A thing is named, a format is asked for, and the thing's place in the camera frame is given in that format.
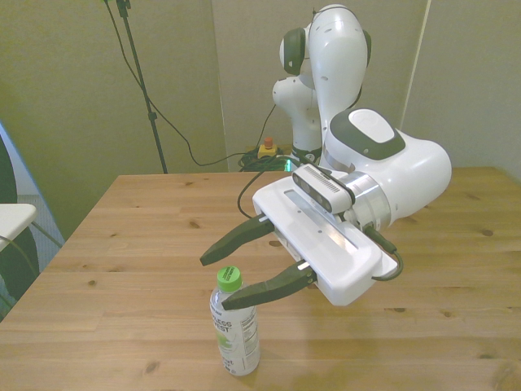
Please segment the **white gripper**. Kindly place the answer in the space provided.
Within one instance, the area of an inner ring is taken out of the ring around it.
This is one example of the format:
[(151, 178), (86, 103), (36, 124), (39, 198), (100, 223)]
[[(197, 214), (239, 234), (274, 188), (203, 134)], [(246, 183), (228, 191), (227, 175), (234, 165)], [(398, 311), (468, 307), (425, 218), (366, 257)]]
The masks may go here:
[(203, 266), (218, 262), (242, 245), (271, 232), (297, 260), (272, 279), (240, 289), (222, 302), (240, 310), (290, 296), (317, 280), (333, 305), (349, 305), (375, 278), (396, 270), (397, 263), (351, 222), (335, 217), (309, 198), (290, 177), (262, 187), (252, 197), (259, 214), (236, 226), (200, 258)]

